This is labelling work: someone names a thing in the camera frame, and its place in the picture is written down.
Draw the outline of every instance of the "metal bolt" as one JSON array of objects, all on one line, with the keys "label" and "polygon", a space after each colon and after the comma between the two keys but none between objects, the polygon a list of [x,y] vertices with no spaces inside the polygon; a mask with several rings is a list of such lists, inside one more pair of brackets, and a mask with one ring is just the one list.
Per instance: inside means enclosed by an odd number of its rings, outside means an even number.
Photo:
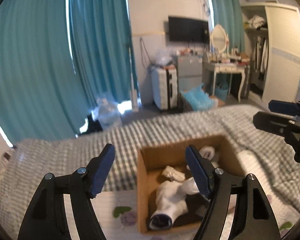
[{"label": "metal bolt", "polygon": [[44,176],[44,178],[45,178],[46,180],[52,179],[52,177],[53,177],[53,174],[52,174],[52,173],[47,173],[47,174]]},{"label": "metal bolt", "polygon": [[216,172],[216,174],[219,174],[219,175],[223,174],[223,169],[216,168],[214,171]]},{"label": "metal bolt", "polygon": [[87,171],[87,169],[85,167],[81,167],[81,168],[77,169],[77,172],[79,174],[84,174],[84,173],[86,173],[86,171]]},{"label": "metal bolt", "polygon": [[253,175],[252,173],[250,173],[250,174],[248,174],[248,178],[251,179],[251,180],[255,180],[256,176]]}]

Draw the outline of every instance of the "white wardrobe door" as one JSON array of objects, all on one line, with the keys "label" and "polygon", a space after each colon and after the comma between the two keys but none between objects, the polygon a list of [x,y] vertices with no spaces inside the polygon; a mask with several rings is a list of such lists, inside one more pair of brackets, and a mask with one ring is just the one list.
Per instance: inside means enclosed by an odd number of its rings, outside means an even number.
[{"label": "white wardrobe door", "polygon": [[266,6],[269,64],[262,100],[294,101],[300,81],[299,11]]}]

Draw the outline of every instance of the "bed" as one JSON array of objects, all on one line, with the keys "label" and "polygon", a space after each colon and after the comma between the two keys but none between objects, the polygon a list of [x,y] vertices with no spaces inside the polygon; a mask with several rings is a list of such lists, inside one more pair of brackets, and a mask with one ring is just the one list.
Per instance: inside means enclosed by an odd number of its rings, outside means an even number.
[{"label": "bed", "polygon": [[272,192],[300,213],[300,164],[294,161],[294,151],[283,138],[254,128],[252,118],[257,111],[250,105],[226,106],[136,121],[77,139],[26,139],[1,165],[0,223],[12,239],[17,239],[42,177],[48,172],[55,176],[72,173],[98,156],[106,143],[114,144],[116,159],[104,191],[123,191],[136,189],[138,148],[215,134],[225,135],[237,153],[249,150],[262,167]]}]

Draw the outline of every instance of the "table leg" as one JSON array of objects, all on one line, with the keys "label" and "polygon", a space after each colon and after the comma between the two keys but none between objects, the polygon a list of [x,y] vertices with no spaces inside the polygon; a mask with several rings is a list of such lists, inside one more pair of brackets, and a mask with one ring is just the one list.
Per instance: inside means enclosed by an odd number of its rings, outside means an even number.
[{"label": "table leg", "polygon": [[214,96],[214,90],[216,87],[216,78],[217,78],[217,73],[216,71],[213,72],[213,87],[212,87],[212,95]]},{"label": "table leg", "polygon": [[232,84],[232,73],[230,73],[230,84],[229,84],[228,95],[230,95],[231,84]]},{"label": "table leg", "polygon": [[239,93],[238,93],[238,101],[239,102],[240,102],[241,90],[242,90],[245,78],[246,78],[246,74],[245,74],[245,71],[243,69],[243,71],[241,71],[241,83],[240,83]]}]

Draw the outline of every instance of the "oval mirror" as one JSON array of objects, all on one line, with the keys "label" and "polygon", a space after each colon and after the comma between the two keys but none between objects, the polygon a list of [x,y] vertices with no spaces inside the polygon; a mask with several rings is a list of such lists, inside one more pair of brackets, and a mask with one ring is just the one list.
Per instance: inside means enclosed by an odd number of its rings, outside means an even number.
[{"label": "oval mirror", "polygon": [[224,28],[217,24],[211,32],[211,44],[219,53],[224,53],[227,47],[227,34]]}]

